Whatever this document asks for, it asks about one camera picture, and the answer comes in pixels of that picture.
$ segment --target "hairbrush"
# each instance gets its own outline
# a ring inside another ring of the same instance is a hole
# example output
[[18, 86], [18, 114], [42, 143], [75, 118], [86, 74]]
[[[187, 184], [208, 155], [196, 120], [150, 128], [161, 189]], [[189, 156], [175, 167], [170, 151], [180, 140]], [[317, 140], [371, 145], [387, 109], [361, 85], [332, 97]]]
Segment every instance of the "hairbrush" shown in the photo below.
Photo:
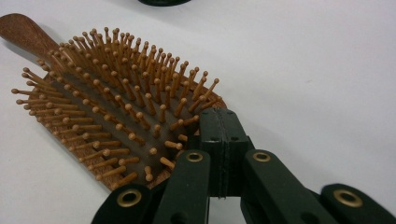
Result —
[[47, 72], [23, 68], [31, 91], [17, 100], [110, 190], [167, 179], [199, 113], [225, 107], [206, 71], [119, 29], [56, 44], [21, 14], [0, 18], [0, 36], [38, 56]]

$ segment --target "wooden hairbrush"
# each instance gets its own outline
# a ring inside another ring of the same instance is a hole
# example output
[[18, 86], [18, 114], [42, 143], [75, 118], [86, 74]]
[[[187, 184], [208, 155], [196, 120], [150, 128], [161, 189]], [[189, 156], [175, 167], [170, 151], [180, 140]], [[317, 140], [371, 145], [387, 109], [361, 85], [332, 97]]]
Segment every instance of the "wooden hairbrush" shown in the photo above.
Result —
[[38, 56], [48, 73], [23, 68], [33, 89], [13, 89], [28, 96], [17, 104], [111, 190], [161, 183], [186, 136], [198, 131], [199, 113], [225, 106], [213, 92], [217, 78], [206, 88], [206, 71], [188, 72], [188, 62], [119, 29], [92, 29], [58, 45], [31, 19], [9, 14], [0, 18], [0, 36]]

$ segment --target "white background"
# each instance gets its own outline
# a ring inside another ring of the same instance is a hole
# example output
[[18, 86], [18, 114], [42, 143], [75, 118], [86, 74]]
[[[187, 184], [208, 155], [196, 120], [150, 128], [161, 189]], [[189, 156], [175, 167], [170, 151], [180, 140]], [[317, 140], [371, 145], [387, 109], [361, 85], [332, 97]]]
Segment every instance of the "white background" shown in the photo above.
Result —
[[[119, 27], [220, 79], [256, 148], [309, 189], [356, 187], [396, 215], [396, 2], [137, 0], [0, 2], [56, 42]], [[108, 191], [15, 101], [35, 57], [0, 40], [0, 223], [90, 223]], [[244, 223], [212, 199], [210, 223]]]

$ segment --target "hairbrush handle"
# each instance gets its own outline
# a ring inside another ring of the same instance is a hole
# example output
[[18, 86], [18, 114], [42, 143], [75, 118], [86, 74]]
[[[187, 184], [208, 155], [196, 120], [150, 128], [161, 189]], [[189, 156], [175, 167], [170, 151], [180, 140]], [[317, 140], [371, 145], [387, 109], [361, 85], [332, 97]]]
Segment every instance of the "hairbrush handle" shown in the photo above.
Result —
[[18, 13], [0, 17], [0, 36], [47, 62], [51, 62], [48, 52], [59, 48], [37, 23]]

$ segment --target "black object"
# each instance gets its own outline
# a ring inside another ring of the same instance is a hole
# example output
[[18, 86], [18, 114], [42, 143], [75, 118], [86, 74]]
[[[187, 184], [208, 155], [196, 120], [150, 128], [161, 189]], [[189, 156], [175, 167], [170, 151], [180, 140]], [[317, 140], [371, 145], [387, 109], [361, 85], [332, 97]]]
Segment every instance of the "black object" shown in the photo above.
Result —
[[189, 1], [190, 0], [139, 0], [139, 2], [143, 4], [154, 7], [172, 7]]
[[[320, 195], [306, 189], [276, 155], [254, 148], [231, 110], [208, 108], [200, 128], [167, 181], [152, 190], [135, 184], [116, 189], [92, 223], [206, 224], [209, 196], [237, 196], [247, 224], [396, 224], [390, 212], [352, 187], [329, 185]], [[130, 204], [139, 194], [139, 203], [121, 206], [120, 198]]]

